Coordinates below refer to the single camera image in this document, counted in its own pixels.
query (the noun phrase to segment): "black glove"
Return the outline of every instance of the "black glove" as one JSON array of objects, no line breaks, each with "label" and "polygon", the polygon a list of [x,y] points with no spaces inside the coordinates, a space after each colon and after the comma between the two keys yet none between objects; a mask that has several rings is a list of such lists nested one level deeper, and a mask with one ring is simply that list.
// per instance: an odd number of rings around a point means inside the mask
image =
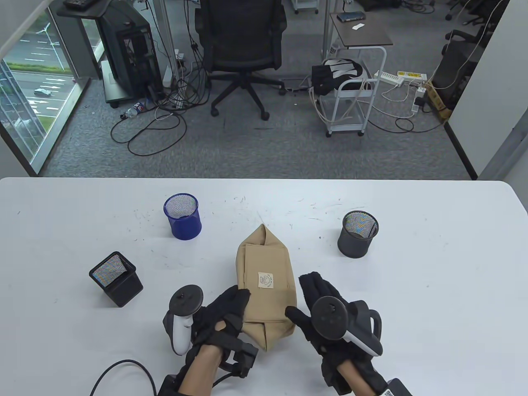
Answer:
[{"label": "black glove", "polygon": [[[240,289],[234,285],[219,295],[215,301],[201,307],[193,315],[193,325],[191,327],[191,341],[193,347],[187,352],[185,357],[185,365],[176,375],[174,384],[176,389],[182,383],[189,367],[198,354],[200,347],[208,343],[209,337],[216,331],[214,329],[218,322],[224,321],[225,328],[220,330],[221,333],[226,333],[237,338],[242,331],[242,320],[244,311],[249,302],[250,291],[247,289]],[[225,362],[230,350],[224,350],[222,354],[222,362]]]},{"label": "black glove", "polygon": [[[301,275],[299,277],[299,283],[303,289],[306,305],[310,310],[314,303],[324,296],[336,297],[341,300],[346,307],[349,306],[348,302],[341,297],[336,288],[332,286],[330,282],[324,280],[318,272]],[[361,377],[377,394],[382,393],[386,389],[387,383],[372,366],[372,356],[368,355],[351,342],[346,342],[344,340],[331,341],[322,337],[314,329],[312,319],[296,307],[286,307],[285,315],[303,331],[306,339],[310,341],[317,353],[323,357],[322,369],[323,367],[326,367],[327,370],[330,369],[332,371],[332,377],[337,381],[333,386],[339,394],[351,392],[350,387],[337,371],[337,366],[348,359],[350,359]]]}]

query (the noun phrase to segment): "black bag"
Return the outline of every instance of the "black bag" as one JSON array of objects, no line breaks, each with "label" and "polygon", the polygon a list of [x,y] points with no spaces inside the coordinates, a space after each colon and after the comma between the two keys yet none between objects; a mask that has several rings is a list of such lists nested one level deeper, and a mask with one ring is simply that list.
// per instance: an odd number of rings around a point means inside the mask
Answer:
[{"label": "black bag", "polygon": [[[325,64],[312,66],[312,86],[314,93],[320,96],[327,95],[333,89],[338,89],[346,80],[359,79],[363,75],[363,68],[352,59],[329,59]],[[351,82],[343,90],[358,90],[360,82]]]}]

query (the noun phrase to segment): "car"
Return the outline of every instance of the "car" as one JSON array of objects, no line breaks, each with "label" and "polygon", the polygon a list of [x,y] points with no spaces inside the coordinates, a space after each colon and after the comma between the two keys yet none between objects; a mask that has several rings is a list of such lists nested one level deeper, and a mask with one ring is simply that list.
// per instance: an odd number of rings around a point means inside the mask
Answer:
[{"label": "car", "polygon": [[44,89],[44,88],[37,88],[33,91],[33,93],[35,95],[40,95],[40,96],[51,96],[51,91],[48,91],[47,89]]}]

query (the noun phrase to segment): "bag label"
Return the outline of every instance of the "bag label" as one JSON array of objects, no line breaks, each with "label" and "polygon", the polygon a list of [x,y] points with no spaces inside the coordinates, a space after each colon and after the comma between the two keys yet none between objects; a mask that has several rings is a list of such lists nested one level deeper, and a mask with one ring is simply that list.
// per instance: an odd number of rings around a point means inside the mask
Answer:
[{"label": "bag label", "polygon": [[273,289],[273,274],[259,272],[259,287],[263,289]]}]

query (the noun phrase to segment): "grass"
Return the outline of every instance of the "grass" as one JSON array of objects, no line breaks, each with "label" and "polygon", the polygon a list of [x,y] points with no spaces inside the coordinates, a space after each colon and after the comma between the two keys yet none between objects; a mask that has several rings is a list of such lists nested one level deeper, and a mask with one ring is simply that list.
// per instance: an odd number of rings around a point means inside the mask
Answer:
[{"label": "grass", "polygon": [[55,122],[55,117],[44,117],[44,116],[37,116],[40,120],[40,123],[44,127],[45,131],[48,132]]},{"label": "grass", "polygon": [[24,64],[24,63],[12,63],[6,62],[12,71],[27,71],[27,72],[40,72],[40,73],[53,73],[53,74],[66,74],[72,76],[70,68],[62,68],[58,66],[44,66],[40,64]]}]

